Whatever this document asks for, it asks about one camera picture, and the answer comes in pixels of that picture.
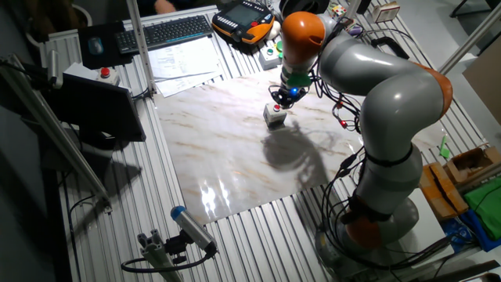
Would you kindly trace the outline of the bystander bare hand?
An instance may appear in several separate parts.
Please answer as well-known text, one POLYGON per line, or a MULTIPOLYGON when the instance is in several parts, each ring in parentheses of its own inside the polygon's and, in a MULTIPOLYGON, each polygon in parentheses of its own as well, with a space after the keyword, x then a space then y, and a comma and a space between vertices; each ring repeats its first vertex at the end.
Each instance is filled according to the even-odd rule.
POLYGON ((176 12, 175 6, 168 0, 156 0, 153 6, 157 14, 176 12))

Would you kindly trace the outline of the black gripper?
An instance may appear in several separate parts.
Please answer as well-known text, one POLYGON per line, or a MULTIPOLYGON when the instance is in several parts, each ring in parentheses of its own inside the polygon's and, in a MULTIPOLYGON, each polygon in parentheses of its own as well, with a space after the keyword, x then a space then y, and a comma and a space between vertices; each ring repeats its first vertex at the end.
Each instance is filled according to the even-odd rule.
POLYGON ((294 87, 288 89, 282 85, 270 85, 269 93, 281 110, 289 110, 292 106, 308 94, 308 89, 294 87))

